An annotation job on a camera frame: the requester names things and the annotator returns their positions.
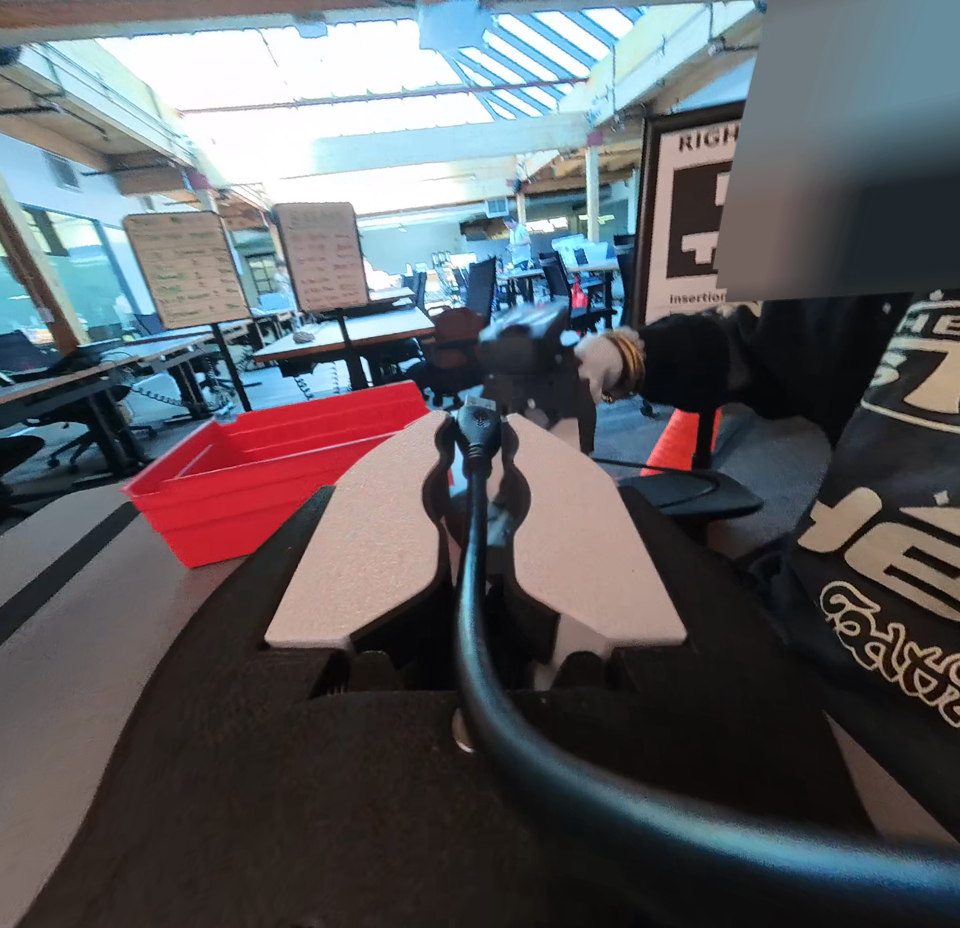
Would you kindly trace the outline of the black office chair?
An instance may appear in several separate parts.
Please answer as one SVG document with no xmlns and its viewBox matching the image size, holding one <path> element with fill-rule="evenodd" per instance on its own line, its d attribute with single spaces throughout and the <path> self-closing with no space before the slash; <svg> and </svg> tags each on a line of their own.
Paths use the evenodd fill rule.
<svg viewBox="0 0 960 928">
<path fill-rule="evenodd" d="M 497 291 L 497 258 L 473 262 L 464 272 L 454 266 L 451 271 L 459 299 L 456 306 L 474 312 L 483 326 L 491 322 Z"/>
</svg>

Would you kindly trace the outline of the person's black printed shirt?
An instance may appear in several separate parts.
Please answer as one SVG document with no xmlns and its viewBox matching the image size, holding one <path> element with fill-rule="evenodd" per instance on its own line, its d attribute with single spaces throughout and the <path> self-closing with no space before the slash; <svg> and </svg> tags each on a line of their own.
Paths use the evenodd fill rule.
<svg viewBox="0 0 960 928">
<path fill-rule="evenodd" d="M 916 295 L 770 580 L 784 641 L 958 737 L 958 290 Z"/>
</svg>

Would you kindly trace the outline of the ceiling mounted grey box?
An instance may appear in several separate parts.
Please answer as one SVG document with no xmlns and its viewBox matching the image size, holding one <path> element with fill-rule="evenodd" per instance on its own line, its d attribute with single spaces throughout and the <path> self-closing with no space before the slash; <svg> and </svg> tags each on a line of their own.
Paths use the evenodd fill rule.
<svg viewBox="0 0 960 928">
<path fill-rule="evenodd" d="M 483 48 L 495 6 L 496 0 L 415 0 L 419 48 L 440 54 Z"/>
</svg>

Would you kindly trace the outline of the person's right hand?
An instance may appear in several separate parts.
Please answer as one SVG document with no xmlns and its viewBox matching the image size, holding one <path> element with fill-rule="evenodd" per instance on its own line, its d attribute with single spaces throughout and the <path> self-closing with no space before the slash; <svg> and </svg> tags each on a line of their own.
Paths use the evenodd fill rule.
<svg viewBox="0 0 960 928">
<path fill-rule="evenodd" d="M 618 392 L 625 365 L 617 344 L 607 334 L 584 336 L 575 345 L 574 355 L 579 362 L 579 377 L 586 382 L 594 406 Z"/>
</svg>

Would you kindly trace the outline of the red plastic bin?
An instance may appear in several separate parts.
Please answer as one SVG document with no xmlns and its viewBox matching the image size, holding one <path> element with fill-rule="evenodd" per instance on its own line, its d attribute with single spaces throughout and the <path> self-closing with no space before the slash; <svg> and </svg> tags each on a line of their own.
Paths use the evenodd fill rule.
<svg viewBox="0 0 960 928">
<path fill-rule="evenodd" d="M 431 413 L 414 382 L 211 420 L 121 492 L 187 569 L 244 558 L 317 490 Z"/>
</svg>

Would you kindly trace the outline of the orange traffic cone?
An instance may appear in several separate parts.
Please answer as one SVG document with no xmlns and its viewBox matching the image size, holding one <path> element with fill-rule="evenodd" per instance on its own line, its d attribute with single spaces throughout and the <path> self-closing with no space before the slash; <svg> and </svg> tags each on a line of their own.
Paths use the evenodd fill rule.
<svg viewBox="0 0 960 928">
<path fill-rule="evenodd" d="M 641 476 L 665 474 L 668 470 L 712 469 L 722 417 L 721 408 L 706 413 L 674 408 L 645 462 Z"/>
</svg>

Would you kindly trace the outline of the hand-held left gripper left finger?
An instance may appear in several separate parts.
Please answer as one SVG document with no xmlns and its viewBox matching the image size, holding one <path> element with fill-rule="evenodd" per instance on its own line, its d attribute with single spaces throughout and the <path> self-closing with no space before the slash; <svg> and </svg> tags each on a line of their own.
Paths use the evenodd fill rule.
<svg viewBox="0 0 960 928">
<path fill-rule="evenodd" d="M 272 649 L 361 650 L 450 586 L 452 419 L 431 410 L 341 478 L 265 632 Z"/>
</svg>

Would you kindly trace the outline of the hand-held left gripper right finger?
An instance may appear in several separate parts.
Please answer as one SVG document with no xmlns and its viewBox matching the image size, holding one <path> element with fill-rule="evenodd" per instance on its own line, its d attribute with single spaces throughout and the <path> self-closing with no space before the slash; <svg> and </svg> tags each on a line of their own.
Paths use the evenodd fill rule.
<svg viewBox="0 0 960 928">
<path fill-rule="evenodd" d="M 537 666 L 675 647 L 687 628 L 612 477 L 518 414 L 503 423 L 505 598 Z"/>
</svg>

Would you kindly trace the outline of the whiteboard with green writing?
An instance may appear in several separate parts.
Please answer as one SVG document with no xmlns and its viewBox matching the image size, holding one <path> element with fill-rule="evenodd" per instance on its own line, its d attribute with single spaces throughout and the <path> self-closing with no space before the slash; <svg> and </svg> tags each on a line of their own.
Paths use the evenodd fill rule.
<svg viewBox="0 0 960 928">
<path fill-rule="evenodd" d="M 214 211 L 129 214 L 122 226 L 166 330 L 207 327 L 245 412 L 246 388 L 223 325 L 253 318 L 220 214 Z"/>
</svg>

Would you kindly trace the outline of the wooden top desk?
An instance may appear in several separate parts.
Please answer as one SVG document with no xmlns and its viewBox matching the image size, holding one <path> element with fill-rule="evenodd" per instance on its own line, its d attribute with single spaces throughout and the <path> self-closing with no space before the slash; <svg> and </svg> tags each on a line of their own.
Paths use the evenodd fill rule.
<svg viewBox="0 0 960 928">
<path fill-rule="evenodd" d="M 51 368 L 15 372 L 2 384 L 1 422 L 6 431 L 27 422 L 67 412 L 80 414 L 110 475 L 124 478 L 150 463 L 122 417 L 114 389 L 137 382 L 140 375 L 176 372 L 208 353 L 210 329 L 160 334 L 113 346 L 110 342 L 79 348 Z"/>
<path fill-rule="evenodd" d="M 285 378 L 306 376 L 317 366 L 343 362 L 348 389 L 357 392 L 381 384 L 378 366 L 388 349 L 432 340 L 435 331 L 433 321 L 416 307 L 356 317 L 340 314 L 308 326 L 306 342 L 297 342 L 288 334 L 254 352 L 252 360 L 260 366 L 279 367 Z"/>
</svg>

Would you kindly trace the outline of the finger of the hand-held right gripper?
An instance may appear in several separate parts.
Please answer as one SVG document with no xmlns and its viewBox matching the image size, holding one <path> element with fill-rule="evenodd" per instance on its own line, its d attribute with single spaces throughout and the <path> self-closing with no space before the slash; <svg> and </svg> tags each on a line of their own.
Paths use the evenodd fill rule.
<svg viewBox="0 0 960 928">
<path fill-rule="evenodd" d="M 594 453 L 596 403 L 579 373 L 547 373 L 525 382 L 525 418 L 584 455 Z"/>
</svg>

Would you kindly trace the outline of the framed marker sign on stand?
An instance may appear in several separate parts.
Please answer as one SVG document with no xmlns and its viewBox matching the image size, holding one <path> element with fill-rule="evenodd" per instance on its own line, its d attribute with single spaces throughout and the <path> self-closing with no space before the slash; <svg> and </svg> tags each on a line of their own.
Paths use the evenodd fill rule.
<svg viewBox="0 0 960 928">
<path fill-rule="evenodd" d="M 643 123 L 643 160 L 632 274 L 624 283 L 623 325 L 639 328 L 675 314 L 696 314 L 725 298 L 717 290 L 715 254 L 744 101 L 656 115 Z M 709 470 L 668 470 L 630 487 L 691 535 L 755 514 L 762 500 Z"/>
</svg>

